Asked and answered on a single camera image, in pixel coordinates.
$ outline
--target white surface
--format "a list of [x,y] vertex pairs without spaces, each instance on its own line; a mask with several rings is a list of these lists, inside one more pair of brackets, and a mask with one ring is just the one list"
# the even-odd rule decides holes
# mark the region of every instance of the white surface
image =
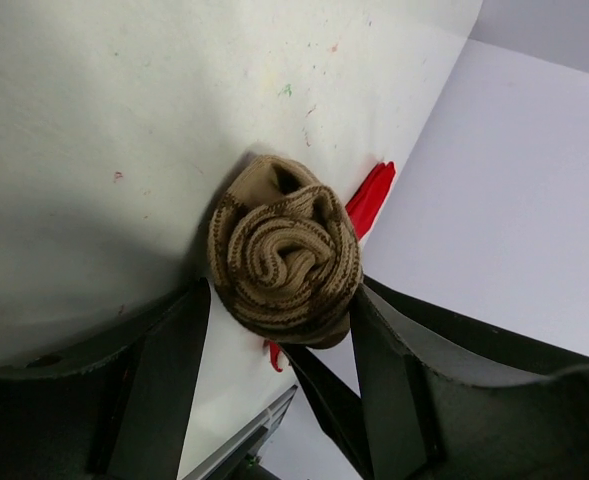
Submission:
[[364,265],[403,293],[589,355],[589,74],[468,42]]
[[589,73],[589,0],[485,0],[470,38]]
[[177,478],[181,480],[288,387],[291,367],[277,373],[263,339],[242,328],[212,288],[201,370]]
[[[172,288],[256,142],[345,201],[377,159],[400,170],[480,3],[0,0],[0,364]],[[192,431],[212,447],[282,391],[221,319],[183,470],[205,455]]]

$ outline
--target paint speck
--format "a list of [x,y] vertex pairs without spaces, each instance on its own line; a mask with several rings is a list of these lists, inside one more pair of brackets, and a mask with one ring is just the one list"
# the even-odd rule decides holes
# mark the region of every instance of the paint speck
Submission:
[[278,93],[278,96],[279,96],[279,97],[280,97],[281,95],[287,95],[288,97],[291,97],[291,96],[292,96],[292,84],[291,84],[291,83],[288,83],[287,85],[285,85],[285,86],[283,87],[283,90],[281,90],[281,91]]

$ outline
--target brown sock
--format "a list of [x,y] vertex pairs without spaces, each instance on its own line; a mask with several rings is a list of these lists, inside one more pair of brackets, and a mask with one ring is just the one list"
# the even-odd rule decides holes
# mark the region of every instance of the brown sock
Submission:
[[256,157],[216,207],[207,250],[223,304],[247,329],[319,348],[349,331],[358,240],[336,194],[302,164]]

